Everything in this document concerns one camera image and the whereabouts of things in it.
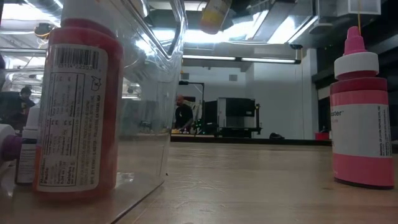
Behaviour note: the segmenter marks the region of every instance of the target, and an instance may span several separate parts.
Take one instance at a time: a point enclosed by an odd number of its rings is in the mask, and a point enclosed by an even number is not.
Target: red bottle
[[[387,80],[377,54],[365,50],[358,27],[348,30],[330,87],[333,172],[343,184],[394,188]]]
[[[44,198],[98,197],[116,184],[123,48],[95,0],[68,0],[50,34],[34,191]]]

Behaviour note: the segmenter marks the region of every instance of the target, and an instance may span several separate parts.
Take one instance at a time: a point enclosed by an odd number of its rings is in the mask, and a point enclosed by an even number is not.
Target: pink bottle
[[[333,172],[337,182],[394,188],[387,80],[376,78],[379,60],[367,52],[358,27],[348,30],[345,54],[335,61],[331,85]]]

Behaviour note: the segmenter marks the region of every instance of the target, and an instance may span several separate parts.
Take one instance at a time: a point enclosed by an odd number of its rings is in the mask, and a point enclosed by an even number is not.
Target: man
[[[24,87],[21,92],[2,92],[0,95],[1,123],[11,125],[15,130],[22,130],[26,125],[29,108],[35,103],[29,99],[32,91]]]
[[[191,124],[193,122],[193,113],[191,107],[184,104],[184,97],[182,95],[177,96],[177,106],[175,110],[175,129],[184,131],[185,129],[189,132]]]

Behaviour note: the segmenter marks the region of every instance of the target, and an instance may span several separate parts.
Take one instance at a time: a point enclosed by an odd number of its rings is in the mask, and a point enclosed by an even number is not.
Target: nutrition label
[[[90,190],[100,174],[107,55],[80,45],[56,45],[52,50],[55,60],[42,99],[38,189]]]
[[[36,142],[33,144],[22,144],[17,165],[16,182],[18,184],[31,184],[33,182],[35,154]]]

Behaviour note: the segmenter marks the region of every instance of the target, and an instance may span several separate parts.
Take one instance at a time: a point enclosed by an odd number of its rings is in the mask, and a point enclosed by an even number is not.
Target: barcode
[[[59,47],[55,54],[55,65],[84,65],[92,69],[98,68],[99,53],[95,50]]]

